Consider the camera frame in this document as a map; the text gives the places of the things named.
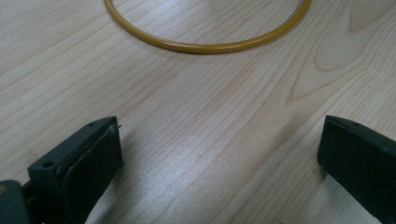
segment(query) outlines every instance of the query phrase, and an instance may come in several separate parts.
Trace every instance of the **wooden table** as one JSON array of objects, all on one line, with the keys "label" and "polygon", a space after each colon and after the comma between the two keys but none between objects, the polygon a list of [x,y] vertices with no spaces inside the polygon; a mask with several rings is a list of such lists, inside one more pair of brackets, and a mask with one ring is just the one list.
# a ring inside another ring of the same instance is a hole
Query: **wooden table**
[{"label": "wooden table", "polygon": [[[114,0],[179,41],[246,39],[298,0]],[[326,114],[396,138],[396,2],[313,0],[266,46],[191,55],[123,31],[101,0],[1,0],[0,177],[119,118],[125,165],[89,223],[378,223],[316,160]]]}]

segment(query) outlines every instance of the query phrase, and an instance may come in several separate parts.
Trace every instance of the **light wood grain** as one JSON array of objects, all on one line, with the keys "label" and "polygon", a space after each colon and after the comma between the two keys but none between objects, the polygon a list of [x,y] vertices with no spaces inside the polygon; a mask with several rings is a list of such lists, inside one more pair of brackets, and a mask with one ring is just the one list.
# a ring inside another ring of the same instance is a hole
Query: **light wood grain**
[{"label": "light wood grain", "polygon": [[[241,40],[300,1],[114,0],[139,28]],[[102,1],[2,0],[0,178],[116,115],[125,165],[89,223],[378,223],[318,167],[326,114],[396,138],[396,2],[313,1],[288,35],[190,55],[124,32]]]}]

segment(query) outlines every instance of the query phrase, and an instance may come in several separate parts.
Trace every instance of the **yellow ring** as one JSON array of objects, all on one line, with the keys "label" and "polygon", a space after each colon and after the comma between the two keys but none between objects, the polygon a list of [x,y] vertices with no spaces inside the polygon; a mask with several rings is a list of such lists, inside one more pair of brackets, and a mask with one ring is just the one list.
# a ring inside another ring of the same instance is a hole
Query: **yellow ring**
[{"label": "yellow ring", "polygon": [[287,21],[285,21],[282,25],[280,25],[275,30],[267,34],[259,35],[251,39],[237,41],[233,43],[210,44],[210,45],[176,42],[172,40],[162,39],[155,35],[150,35],[138,29],[137,27],[129,23],[127,20],[125,20],[120,15],[120,13],[114,8],[111,0],[105,0],[105,5],[110,15],[123,29],[125,29],[131,35],[134,35],[135,37],[151,45],[163,49],[170,49],[185,53],[215,54],[215,53],[235,52],[243,49],[251,49],[277,39],[278,37],[287,33],[294,25],[296,25],[300,20],[303,19],[306,11],[311,5],[311,0],[304,0],[303,3],[300,5],[300,7],[297,9],[297,11]]}]

